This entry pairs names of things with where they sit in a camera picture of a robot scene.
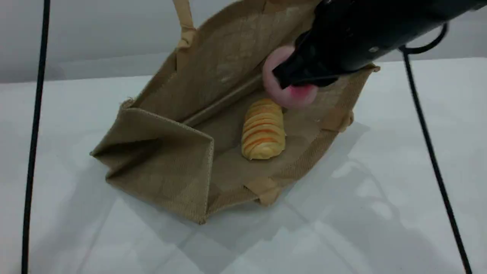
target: bag handle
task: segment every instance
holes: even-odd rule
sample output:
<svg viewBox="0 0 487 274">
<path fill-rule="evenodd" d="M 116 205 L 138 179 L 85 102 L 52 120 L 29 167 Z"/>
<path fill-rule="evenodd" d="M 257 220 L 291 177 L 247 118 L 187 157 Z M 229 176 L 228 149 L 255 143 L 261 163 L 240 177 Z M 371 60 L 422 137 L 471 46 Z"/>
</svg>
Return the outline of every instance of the bag handle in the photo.
<svg viewBox="0 0 487 274">
<path fill-rule="evenodd" d="M 193 24 L 193 16 L 189 0 L 172 0 L 176 13 L 178 14 L 179 25 L 181 26 L 181 40 L 176 47 L 176 70 L 183 68 L 188 60 L 188 49 L 193 43 L 196 29 Z"/>
</svg>

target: burlap tote bag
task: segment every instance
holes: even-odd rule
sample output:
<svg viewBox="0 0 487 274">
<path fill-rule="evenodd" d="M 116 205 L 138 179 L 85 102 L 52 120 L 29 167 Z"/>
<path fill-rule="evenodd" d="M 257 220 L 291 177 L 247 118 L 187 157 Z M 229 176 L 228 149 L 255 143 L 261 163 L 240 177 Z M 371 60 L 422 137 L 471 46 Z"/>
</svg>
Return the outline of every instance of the burlap tote bag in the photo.
<svg viewBox="0 0 487 274">
<path fill-rule="evenodd" d="M 92 155 L 110 168 L 110 184 L 198 223 L 233 205 L 270 205 L 352 123 L 352 108 L 377 68 L 342 77 L 313 105 L 285 112 L 285 151 L 248 161 L 242 125 L 249 105 L 265 96 L 263 61 L 311 27 L 319 0 L 243 0 L 198 30 L 188 1 L 173 1 L 181 41 L 142 93 L 122 103 Z"/>
</svg>

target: black wire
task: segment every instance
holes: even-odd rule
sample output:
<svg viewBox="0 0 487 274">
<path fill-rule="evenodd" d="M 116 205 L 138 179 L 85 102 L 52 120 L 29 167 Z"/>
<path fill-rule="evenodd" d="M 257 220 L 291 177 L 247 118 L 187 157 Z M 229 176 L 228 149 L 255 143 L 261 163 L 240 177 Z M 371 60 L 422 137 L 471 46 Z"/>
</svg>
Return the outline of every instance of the black wire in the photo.
<svg viewBox="0 0 487 274">
<path fill-rule="evenodd" d="M 448 25 L 445 24 L 443 26 L 442 32 L 440 36 L 432 42 L 434 46 L 438 45 L 439 42 L 445 37 L 445 34 L 448 30 Z M 411 69 L 411 62 L 409 60 L 409 54 L 417 54 L 426 52 L 424 49 L 432 49 L 433 47 L 430 44 L 416 49 L 407 48 L 402 46 L 399 50 L 403 53 L 404 64 L 406 65 L 406 71 L 408 74 L 408 81 L 409 86 L 411 88 L 411 95 L 414 100 L 414 107 L 416 108 L 416 112 L 418 114 L 419 123 L 421 124 L 421 129 L 423 131 L 423 136 L 425 138 L 426 146 L 428 147 L 428 153 L 430 154 L 431 164 L 433 165 L 434 174 L 436 176 L 436 181 L 438 182 L 438 187 L 440 188 L 441 197 L 443 198 L 443 203 L 445 204 L 445 208 L 447 210 L 448 219 L 450 220 L 451 230 L 453 231 L 453 236 L 455 237 L 455 241 L 457 244 L 458 252 L 460 253 L 460 257 L 462 259 L 463 267 L 465 269 L 466 274 L 471 274 L 472 269 L 470 267 L 470 263 L 468 261 L 467 252 L 465 251 L 465 247 L 463 245 L 462 237 L 460 235 L 460 231 L 458 229 L 458 225 L 456 223 L 455 215 L 453 214 L 453 209 L 451 208 L 450 199 L 448 198 L 447 190 L 445 184 L 443 182 L 443 177 L 441 176 L 440 167 L 438 165 L 438 161 L 436 160 L 436 154 L 434 152 L 433 143 L 431 141 L 430 133 L 428 130 L 428 126 L 426 125 L 426 120 L 423 114 L 423 109 L 421 107 L 421 103 L 419 101 L 418 92 L 416 90 L 416 84 L 414 83 L 414 76 L 412 75 Z"/>
<path fill-rule="evenodd" d="M 421 54 L 421 53 L 425 53 L 427 52 L 428 50 L 436 47 L 441 41 L 443 41 L 443 39 L 445 38 L 445 36 L 447 35 L 447 32 L 448 32 L 448 24 L 443 24 L 443 26 L 441 27 L 441 32 L 440 34 L 438 35 L 438 37 L 433 40 L 433 42 L 425 45 L 425 46 L 422 46 L 422 47 L 418 47 L 418 48 L 407 48 L 405 46 L 402 46 L 399 48 L 399 50 L 401 52 L 406 52 L 407 54 Z"/>
<path fill-rule="evenodd" d="M 49 32 L 50 0 L 44 0 L 42 14 L 42 33 L 40 40 L 39 67 L 37 71 L 36 102 L 34 104 L 34 119 L 32 122 L 32 134 L 29 153 L 29 165 L 27 169 L 27 185 L 25 190 L 24 224 L 22 228 L 22 274 L 29 273 L 29 234 L 30 215 L 32 206 L 32 187 L 34 186 L 34 171 L 36 167 L 37 137 L 39 135 L 40 106 L 42 102 L 42 88 L 44 85 L 44 72 L 46 69 L 47 36 Z"/>
</svg>

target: white tabletop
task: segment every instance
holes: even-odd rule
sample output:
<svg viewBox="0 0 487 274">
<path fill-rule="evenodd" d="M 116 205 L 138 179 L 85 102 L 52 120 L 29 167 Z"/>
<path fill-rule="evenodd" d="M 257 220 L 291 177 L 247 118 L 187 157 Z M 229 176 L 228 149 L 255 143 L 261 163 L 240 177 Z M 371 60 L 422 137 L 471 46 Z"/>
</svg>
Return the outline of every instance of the white tabletop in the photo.
<svg viewBox="0 0 487 274">
<path fill-rule="evenodd" d="M 105 183 L 89 151 L 150 77 L 44 85 L 32 274 L 459 274 L 404 66 L 380 64 L 356 122 L 276 204 L 198 226 Z M 415 61 L 419 93 L 468 257 L 487 272 L 487 59 Z M 0 85 L 0 273 L 20 270 L 34 83 Z"/>
</svg>

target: orange striped pastry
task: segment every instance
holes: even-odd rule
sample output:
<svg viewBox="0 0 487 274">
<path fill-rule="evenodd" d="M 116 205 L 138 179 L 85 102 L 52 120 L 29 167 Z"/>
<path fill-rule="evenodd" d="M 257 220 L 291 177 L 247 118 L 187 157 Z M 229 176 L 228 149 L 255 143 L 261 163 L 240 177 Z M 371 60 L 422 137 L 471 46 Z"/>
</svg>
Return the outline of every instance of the orange striped pastry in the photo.
<svg viewBox="0 0 487 274">
<path fill-rule="evenodd" d="M 286 147 L 282 109 L 271 99 L 253 103 L 245 115 L 242 155 L 249 159 L 269 159 Z"/>
</svg>

